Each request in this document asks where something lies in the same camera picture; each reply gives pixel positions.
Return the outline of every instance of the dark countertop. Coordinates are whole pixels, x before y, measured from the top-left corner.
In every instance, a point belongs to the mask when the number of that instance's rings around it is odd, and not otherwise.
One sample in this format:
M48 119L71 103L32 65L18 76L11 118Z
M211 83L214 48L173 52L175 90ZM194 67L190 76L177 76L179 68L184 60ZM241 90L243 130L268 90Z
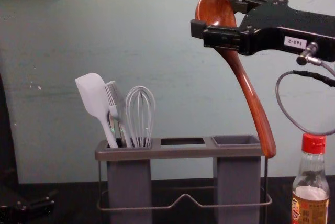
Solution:
M292 177L269 178L269 194L273 203L268 207L268 223L289 224L291 222L291 188ZM335 219L335 176L328 177L331 188L329 223ZM153 204L170 204L182 193L190 193L201 204L213 202L213 185L211 179L199 180L167 180L153 181ZM203 189L191 190L185 187L201 186ZM106 222L108 216L101 214L96 208L98 197L98 183L60 183L60 184L26 184L20 185L19 193L27 200L46 196L52 190L57 190L55 209L51 216L30 222L31 224L98 224L103 217ZM182 200L174 209L155 211L154 223L214 223L212 210L199 210L188 199Z

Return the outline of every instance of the utensil holder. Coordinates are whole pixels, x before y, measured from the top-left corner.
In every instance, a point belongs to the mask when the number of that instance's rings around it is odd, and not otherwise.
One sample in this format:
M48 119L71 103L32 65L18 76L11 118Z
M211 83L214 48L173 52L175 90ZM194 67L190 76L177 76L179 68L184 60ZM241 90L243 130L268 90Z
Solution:
M150 148L110 148L107 141L102 141L95 150L99 163L97 207L109 212L110 223L152 224L152 211L172 209L182 198L189 198L199 208L215 209L217 224L258 224L260 206L272 203L267 185L264 187L267 200L260 202L262 155L259 140L252 135L153 139ZM151 159L204 157L213 157L214 205L202 205L191 195L182 194L169 206L152 206ZM110 208L101 206L101 162L104 161Z

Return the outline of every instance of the bottle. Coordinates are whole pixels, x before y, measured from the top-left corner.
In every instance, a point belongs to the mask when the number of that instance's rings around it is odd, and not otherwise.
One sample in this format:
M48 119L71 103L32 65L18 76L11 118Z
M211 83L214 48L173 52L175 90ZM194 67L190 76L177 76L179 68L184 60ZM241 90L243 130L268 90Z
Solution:
M292 224L326 224L329 185L323 155L325 136L303 135L299 174L293 182Z

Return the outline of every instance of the wooden spoon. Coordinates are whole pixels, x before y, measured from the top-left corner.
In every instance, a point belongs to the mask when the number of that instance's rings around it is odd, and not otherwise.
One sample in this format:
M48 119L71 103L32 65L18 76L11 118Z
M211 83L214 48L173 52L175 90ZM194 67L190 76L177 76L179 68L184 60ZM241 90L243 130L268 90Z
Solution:
M205 21L207 25L236 27L234 11L228 0L199 0L195 10L195 19ZM263 106L253 88L236 51L216 48L234 72L244 96L248 102L262 151L266 158L276 155L276 144Z

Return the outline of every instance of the bottle label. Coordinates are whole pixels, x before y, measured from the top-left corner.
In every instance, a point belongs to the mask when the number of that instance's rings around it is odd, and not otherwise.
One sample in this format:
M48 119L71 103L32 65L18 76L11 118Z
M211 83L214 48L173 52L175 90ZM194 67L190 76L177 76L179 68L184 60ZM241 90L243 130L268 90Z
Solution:
M329 199L292 198L292 224L327 224Z

